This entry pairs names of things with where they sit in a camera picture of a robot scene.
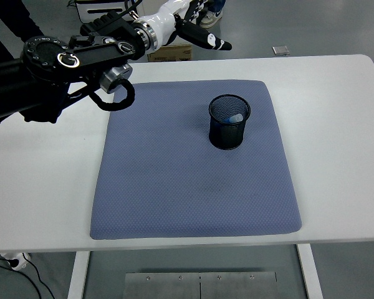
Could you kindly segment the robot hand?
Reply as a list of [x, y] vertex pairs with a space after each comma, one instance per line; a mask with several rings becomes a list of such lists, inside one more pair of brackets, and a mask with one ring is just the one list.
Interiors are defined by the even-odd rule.
[[203, 49], [229, 51], [232, 49], [229, 42], [199, 25], [211, 4], [211, 1], [167, 1], [157, 13], [139, 17], [133, 24], [142, 31], [148, 53], [172, 43], [176, 37]]

